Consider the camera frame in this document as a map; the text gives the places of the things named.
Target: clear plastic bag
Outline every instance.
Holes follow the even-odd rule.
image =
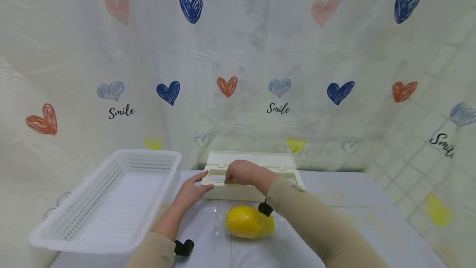
[[[213,202],[214,212],[211,224],[212,232],[216,236],[237,236],[237,234],[232,234],[232,232],[226,227],[226,215],[228,214],[228,212],[238,206],[248,206],[257,210],[258,205],[259,202],[215,200]],[[289,230],[292,230],[288,221],[285,220],[285,218],[283,218],[281,215],[277,214],[275,211],[273,211],[270,216],[272,217],[274,222],[274,230],[270,233],[266,232],[265,234],[256,234],[256,237],[248,239],[257,239],[267,236],[279,236]]]

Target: pink heart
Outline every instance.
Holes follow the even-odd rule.
[[[129,0],[104,0],[106,9],[109,13],[119,20],[121,23],[127,25],[129,22]]]
[[[316,0],[311,7],[311,14],[314,21],[316,21],[320,27],[323,27],[336,12],[339,4],[340,0],[329,0],[327,3],[324,3],[322,0]]]

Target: finger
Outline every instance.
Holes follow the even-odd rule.
[[[214,189],[215,186],[213,184],[209,184],[204,187],[200,187],[200,196],[203,196],[204,193],[209,192],[210,190]]]
[[[208,174],[208,170],[204,171],[200,174],[192,176],[189,180],[192,180],[193,183],[195,183],[195,182],[201,181],[203,179],[203,177],[207,176],[207,174]]]
[[[233,169],[228,167],[225,174],[225,182],[231,182],[233,179]]]

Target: white tablecloth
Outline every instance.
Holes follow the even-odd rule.
[[[180,170],[181,182],[197,171]],[[392,268],[446,267],[405,221],[375,182],[364,173],[301,171],[306,189],[345,215]],[[191,239],[195,248],[174,267],[187,268],[324,268],[294,230],[278,228],[260,240],[216,232],[214,210],[226,201],[200,200],[182,220],[178,240]],[[128,255],[87,255],[62,252],[50,268],[120,268]]]

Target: basket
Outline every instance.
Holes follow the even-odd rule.
[[[160,205],[171,203],[180,160],[175,151],[114,152],[33,231],[30,244],[91,254],[131,252]]]

